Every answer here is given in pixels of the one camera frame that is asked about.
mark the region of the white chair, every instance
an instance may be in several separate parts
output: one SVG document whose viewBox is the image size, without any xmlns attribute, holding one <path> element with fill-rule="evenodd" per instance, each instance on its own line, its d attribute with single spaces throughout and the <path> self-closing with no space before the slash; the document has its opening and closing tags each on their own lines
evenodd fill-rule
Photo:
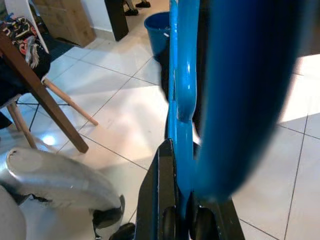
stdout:
<svg viewBox="0 0 320 240">
<path fill-rule="evenodd" d="M 47 48 L 47 45 L 41 36 L 41 33 L 39 32 L 39 29 L 37 27 L 36 21 L 34 19 L 34 16 L 32 14 L 32 11 L 29 6 L 29 1 L 28 0 L 4 0 L 6 10 L 8 14 L 13 13 L 14 17 L 25 17 L 30 21 L 30 23 L 33 25 L 35 28 L 35 31 L 40 39 L 40 42 L 45 49 L 47 53 L 49 53 L 49 50 Z M 90 121 L 92 124 L 95 126 L 98 125 L 98 122 L 94 120 L 88 113 L 86 113 L 80 106 L 78 106 L 76 103 L 73 102 L 73 100 L 62 90 L 60 90 L 56 85 L 54 85 L 51 81 L 49 81 L 46 77 L 46 75 L 42 78 L 41 80 L 42 84 L 45 85 L 47 88 L 49 88 L 52 92 L 54 92 L 57 96 L 59 96 L 61 99 L 63 99 L 67 104 L 69 104 L 71 107 L 73 107 L 78 113 L 80 113 L 82 116 L 84 116 L 88 121 Z M 27 125 L 25 121 L 23 120 L 21 113 L 16 105 L 16 100 L 19 97 L 15 97 L 15 99 L 11 99 L 9 102 L 5 104 L 5 106 L 2 107 L 7 107 L 14 124 L 18 131 L 22 130 L 24 135 L 26 136 L 30 146 L 32 148 L 37 148 L 36 144 L 32 138 L 32 135 L 27 128 Z"/>
</svg>

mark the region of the patterned fabric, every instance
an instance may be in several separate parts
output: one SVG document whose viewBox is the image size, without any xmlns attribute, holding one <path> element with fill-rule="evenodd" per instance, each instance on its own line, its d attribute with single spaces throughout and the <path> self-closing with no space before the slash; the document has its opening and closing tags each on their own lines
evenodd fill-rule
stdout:
<svg viewBox="0 0 320 240">
<path fill-rule="evenodd" d="M 50 69 L 50 55 L 43 48 L 36 29 L 25 17 L 9 18 L 2 30 L 41 79 Z"/>
</svg>

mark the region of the cardboard box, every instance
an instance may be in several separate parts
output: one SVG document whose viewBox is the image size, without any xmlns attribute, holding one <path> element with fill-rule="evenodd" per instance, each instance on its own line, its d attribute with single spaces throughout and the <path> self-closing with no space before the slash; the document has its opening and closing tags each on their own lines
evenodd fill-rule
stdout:
<svg viewBox="0 0 320 240">
<path fill-rule="evenodd" d="M 81 47 L 96 38 L 81 0 L 33 0 L 33 3 L 54 38 L 62 38 Z"/>
</svg>

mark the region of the white tile floor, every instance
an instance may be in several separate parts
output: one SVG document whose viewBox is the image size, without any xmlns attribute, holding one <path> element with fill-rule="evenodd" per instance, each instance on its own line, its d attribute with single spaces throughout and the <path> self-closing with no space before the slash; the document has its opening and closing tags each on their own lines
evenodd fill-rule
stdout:
<svg viewBox="0 0 320 240">
<path fill-rule="evenodd" d="M 55 60 L 50 79 L 99 122 L 94 127 L 68 106 L 62 110 L 89 145 L 79 153 L 40 108 L 32 133 L 45 151 L 67 155 L 102 171 L 126 198 L 123 221 L 136 219 L 138 191 L 164 137 L 168 106 L 159 89 L 160 67 L 151 56 L 143 20 L 169 9 L 152 0 L 151 8 L 128 17 L 130 33 L 120 42 L 96 39 Z M 291 91 L 259 168 L 233 200 L 247 240 L 317 240 L 320 235 L 320 55 L 302 57 Z M 26 94 L 20 99 L 33 103 Z M 20 106 L 31 123 L 35 109 Z M 0 153 L 27 147 L 14 126 L 0 130 Z M 87 211 L 49 209 L 27 201 L 28 240 L 92 240 Z"/>
</svg>

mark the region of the black bike part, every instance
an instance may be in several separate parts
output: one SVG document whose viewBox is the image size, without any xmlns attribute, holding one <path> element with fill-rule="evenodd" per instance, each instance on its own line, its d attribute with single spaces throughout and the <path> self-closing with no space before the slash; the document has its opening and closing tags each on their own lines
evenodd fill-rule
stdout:
<svg viewBox="0 0 320 240">
<path fill-rule="evenodd" d="M 120 196 L 121 207 L 113 208 L 106 211 L 95 210 L 93 212 L 93 227 L 94 229 L 107 228 L 117 223 L 123 216 L 125 211 L 125 198 L 123 195 Z"/>
<path fill-rule="evenodd" d="M 133 223 L 122 225 L 109 240 L 133 240 L 135 238 L 136 226 Z"/>
</svg>

